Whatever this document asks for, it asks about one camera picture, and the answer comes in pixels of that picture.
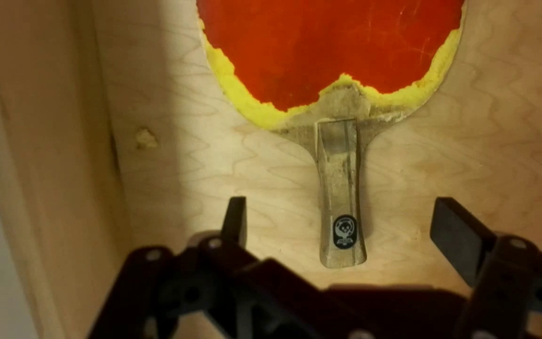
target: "handle logo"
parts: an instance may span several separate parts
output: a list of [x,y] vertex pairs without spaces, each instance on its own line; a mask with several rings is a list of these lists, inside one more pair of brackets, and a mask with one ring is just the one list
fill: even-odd
[[341,215],[334,221],[334,245],[351,249],[358,242],[358,221],[352,215]]

